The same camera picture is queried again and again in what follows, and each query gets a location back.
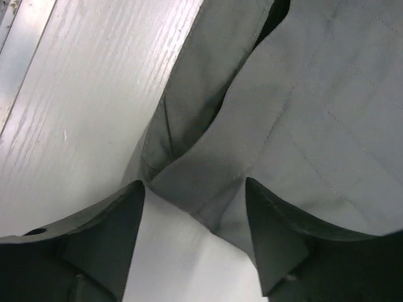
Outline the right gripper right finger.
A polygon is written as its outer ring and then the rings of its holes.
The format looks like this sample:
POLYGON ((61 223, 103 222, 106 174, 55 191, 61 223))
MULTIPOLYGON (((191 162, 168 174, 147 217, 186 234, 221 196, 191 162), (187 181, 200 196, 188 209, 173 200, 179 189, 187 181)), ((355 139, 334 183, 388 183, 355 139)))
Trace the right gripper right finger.
POLYGON ((355 232, 246 181, 261 290, 270 301, 401 301, 402 232, 355 232))

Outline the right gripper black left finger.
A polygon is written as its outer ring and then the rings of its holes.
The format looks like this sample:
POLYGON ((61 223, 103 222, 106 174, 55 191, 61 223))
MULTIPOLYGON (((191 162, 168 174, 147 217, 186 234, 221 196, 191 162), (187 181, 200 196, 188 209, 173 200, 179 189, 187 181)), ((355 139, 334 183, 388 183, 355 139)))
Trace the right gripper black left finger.
POLYGON ((144 201, 134 181, 73 215, 1 238, 1 301, 122 301, 144 201))

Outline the grey skirt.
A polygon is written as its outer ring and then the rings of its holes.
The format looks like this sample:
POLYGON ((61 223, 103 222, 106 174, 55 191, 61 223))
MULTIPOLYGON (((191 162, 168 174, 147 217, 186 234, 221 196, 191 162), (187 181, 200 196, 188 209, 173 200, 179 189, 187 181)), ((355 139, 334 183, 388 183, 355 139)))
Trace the grey skirt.
POLYGON ((204 1, 140 174, 242 249, 244 192, 348 230, 402 230, 402 2, 204 1))

